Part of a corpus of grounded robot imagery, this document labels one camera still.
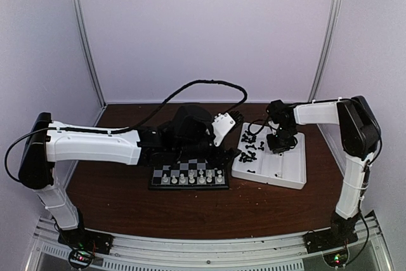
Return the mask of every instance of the white plastic box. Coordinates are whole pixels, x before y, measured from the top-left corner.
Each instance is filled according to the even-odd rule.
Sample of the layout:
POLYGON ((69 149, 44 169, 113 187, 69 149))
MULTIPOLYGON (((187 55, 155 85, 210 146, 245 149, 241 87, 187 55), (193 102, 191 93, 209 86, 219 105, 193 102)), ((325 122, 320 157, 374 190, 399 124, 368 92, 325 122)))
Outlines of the white plastic box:
MULTIPOLYGON (((233 162, 232 176, 279 187, 302 189, 306 184, 305 135, 298 133, 295 136, 298 144, 294 149, 282 154, 274 154, 266 144, 266 135, 272 133, 269 127, 264 127, 256 136, 256 142, 253 143, 255 147, 259 147, 260 143, 264 142, 264 151, 246 148, 246 145, 251 144, 242 142, 241 139, 248 126, 249 123, 244 123, 242 126, 238 148, 245 153, 248 150, 254 151, 257 160, 243 163, 239 161, 238 156, 233 162)), ((260 127, 252 124, 250 130, 255 133, 260 127)))

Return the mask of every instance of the vertical metal post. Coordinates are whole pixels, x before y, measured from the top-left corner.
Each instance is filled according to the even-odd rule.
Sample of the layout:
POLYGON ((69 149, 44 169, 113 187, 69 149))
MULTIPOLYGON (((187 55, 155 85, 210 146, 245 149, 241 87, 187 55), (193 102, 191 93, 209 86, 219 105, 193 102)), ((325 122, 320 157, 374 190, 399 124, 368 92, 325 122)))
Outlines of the vertical metal post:
POLYGON ((313 86, 311 87, 311 91, 309 94, 309 99, 308 99, 309 102, 311 102, 315 98, 318 88, 320 87, 320 82, 322 80, 323 72, 324 72, 325 66, 327 64, 327 59, 329 57, 332 37, 333 37, 334 29, 336 28, 340 6, 341 6, 341 0, 331 0, 329 21, 327 23, 327 30, 325 31, 322 52, 321 52, 320 58, 318 60, 316 76, 313 81, 313 86))
POLYGON ((79 35, 81 38, 82 49, 83 49, 84 57, 85 57, 85 60, 86 60, 86 63, 87 63, 88 69, 89 69, 91 82, 93 83, 93 87, 96 91, 100 106, 104 107, 104 106, 106 106, 106 102, 105 102, 105 99, 103 96, 102 89, 100 87, 100 82, 98 80, 96 69, 95 69, 95 63, 93 62, 93 57, 92 57, 91 51, 90 51, 88 35, 86 33, 86 28, 84 26, 81 0, 72 0, 72 1, 73 1, 74 8, 75 8, 77 26, 79 28, 79 35))

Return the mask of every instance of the wood surface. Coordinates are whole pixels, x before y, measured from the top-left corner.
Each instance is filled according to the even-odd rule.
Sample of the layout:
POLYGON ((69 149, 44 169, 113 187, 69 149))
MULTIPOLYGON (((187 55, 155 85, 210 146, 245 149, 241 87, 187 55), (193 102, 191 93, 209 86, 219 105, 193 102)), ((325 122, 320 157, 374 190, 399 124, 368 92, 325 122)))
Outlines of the wood surface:
MULTIPOLYGON (((181 104, 169 104, 148 125, 173 118, 181 104)), ((226 104, 201 104, 212 114, 226 104)), ((99 126, 124 127, 156 105, 109 105, 99 126)), ((239 107, 245 121, 265 118, 265 104, 239 107)), ((151 191, 151 168, 81 161, 68 187, 85 226, 120 234, 176 239, 233 239, 328 227, 343 177, 318 128, 300 126, 306 138, 307 184, 302 190, 230 177, 229 190, 151 191)), ((226 138, 236 147, 240 128, 226 138)))

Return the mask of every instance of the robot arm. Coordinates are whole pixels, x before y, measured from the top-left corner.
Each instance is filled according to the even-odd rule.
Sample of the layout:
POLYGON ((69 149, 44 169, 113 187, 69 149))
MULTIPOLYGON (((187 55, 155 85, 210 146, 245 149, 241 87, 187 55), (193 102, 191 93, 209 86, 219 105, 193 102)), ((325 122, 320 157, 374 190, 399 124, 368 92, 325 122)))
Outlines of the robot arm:
POLYGON ((341 195, 331 219, 330 244, 343 244, 353 237, 360 201, 368 187, 369 166, 374 160, 381 130, 362 96, 328 102, 284 104, 277 100, 267 108, 276 132, 267 136, 274 153, 292 149, 297 125, 338 124, 346 156, 341 195))
POLYGON ((55 162, 92 160, 159 166, 205 158, 212 166, 224 168, 239 152, 225 150, 223 139, 242 121, 239 112, 218 114, 213 119, 208 111, 194 105, 180 107, 172 121, 158 127, 132 130, 73 126, 52 121, 51 114, 42 113, 33 131, 44 130, 27 140, 18 177, 55 218, 60 242, 75 248, 92 248, 96 243, 97 252, 108 253, 104 244, 111 244, 111 236, 84 229, 81 212, 54 175, 55 162))

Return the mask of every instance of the white wall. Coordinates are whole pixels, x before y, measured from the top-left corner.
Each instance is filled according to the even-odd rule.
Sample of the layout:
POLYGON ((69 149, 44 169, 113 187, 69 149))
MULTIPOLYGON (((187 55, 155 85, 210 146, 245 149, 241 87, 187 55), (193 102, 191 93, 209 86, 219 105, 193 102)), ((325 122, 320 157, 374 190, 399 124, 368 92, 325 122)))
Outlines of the white wall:
MULTIPOLYGON (((160 102, 194 79, 249 100, 306 100, 331 0, 81 0, 107 102, 160 102)), ((207 85, 181 101, 233 101, 207 85)))
MULTIPOLYGON (((406 245, 406 0, 343 0, 318 99, 364 95, 383 133, 364 211, 374 209, 397 270, 406 245)), ((341 147, 339 130, 327 127, 341 147)))
MULTIPOLYGON (((92 124, 99 111, 82 55, 71 0, 0 0, 0 158, 38 113, 92 124)), ((9 159, 17 175, 22 153, 9 159)), ((66 175, 70 163, 58 167, 66 175)), ((0 170, 0 268, 21 270, 43 207, 0 170)))

